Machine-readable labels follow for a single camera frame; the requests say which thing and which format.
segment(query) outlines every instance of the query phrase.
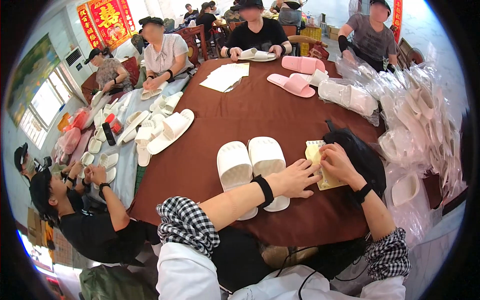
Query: gold chinese character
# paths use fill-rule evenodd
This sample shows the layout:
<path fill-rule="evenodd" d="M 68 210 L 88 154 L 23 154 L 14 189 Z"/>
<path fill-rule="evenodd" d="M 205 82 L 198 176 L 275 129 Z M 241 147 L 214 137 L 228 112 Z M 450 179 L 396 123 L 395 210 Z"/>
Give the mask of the gold chinese character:
<path fill-rule="evenodd" d="M 112 24 L 119 21 L 119 12 L 116 12 L 111 3 L 107 3 L 107 6 L 100 7 L 100 19 L 103 22 L 98 27 L 109 28 Z"/>

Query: yellow crate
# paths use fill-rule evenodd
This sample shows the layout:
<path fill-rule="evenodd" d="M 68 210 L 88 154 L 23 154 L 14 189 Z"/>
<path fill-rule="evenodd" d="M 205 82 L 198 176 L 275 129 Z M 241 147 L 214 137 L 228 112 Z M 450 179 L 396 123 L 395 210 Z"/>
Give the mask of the yellow crate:
<path fill-rule="evenodd" d="M 308 36 L 316 39 L 317 41 L 322 40 L 322 29 L 318 27 L 307 27 L 303 30 L 300 30 L 301 36 Z M 300 45 L 300 55 L 307 56 L 310 45 L 308 43 L 302 43 Z"/>

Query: red jar lid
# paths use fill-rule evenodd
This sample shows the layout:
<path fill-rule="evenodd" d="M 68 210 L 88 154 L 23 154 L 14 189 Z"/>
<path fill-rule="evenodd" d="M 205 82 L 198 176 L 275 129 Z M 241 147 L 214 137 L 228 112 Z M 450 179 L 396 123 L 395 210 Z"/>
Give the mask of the red jar lid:
<path fill-rule="evenodd" d="M 108 124 L 112 123 L 113 119 L 115 118 L 115 115 L 114 114 L 109 114 L 106 118 L 105 118 L 105 122 L 107 122 Z"/>

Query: air conditioner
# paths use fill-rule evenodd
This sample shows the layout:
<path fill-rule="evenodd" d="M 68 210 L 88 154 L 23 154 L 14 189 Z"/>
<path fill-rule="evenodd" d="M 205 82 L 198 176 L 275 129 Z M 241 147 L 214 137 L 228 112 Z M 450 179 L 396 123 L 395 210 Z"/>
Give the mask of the air conditioner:
<path fill-rule="evenodd" d="M 79 87 L 81 87 L 85 80 L 93 73 L 92 69 L 84 65 L 85 59 L 78 47 L 73 49 L 64 59 L 65 66 Z"/>

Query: pink slipper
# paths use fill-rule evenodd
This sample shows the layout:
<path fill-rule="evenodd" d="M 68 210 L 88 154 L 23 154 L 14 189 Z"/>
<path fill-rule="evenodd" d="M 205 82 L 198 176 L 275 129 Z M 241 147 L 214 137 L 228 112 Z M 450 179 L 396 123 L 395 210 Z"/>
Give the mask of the pink slipper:
<path fill-rule="evenodd" d="M 324 62 L 313 57 L 284 56 L 282 67 L 309 75 L 315 73 L 315 70 L 325 72 Z"/>
<path fill-rule="evenodd" d="M 294 95 L 310 98 L 315 95 L 315 90 L 310 87 L 308 81 L 303 79 L 300 74 L 295 74 L 292 78 L 288 78 L 279 74 L 272 74 L 267 80 L 276 84 Z"/>

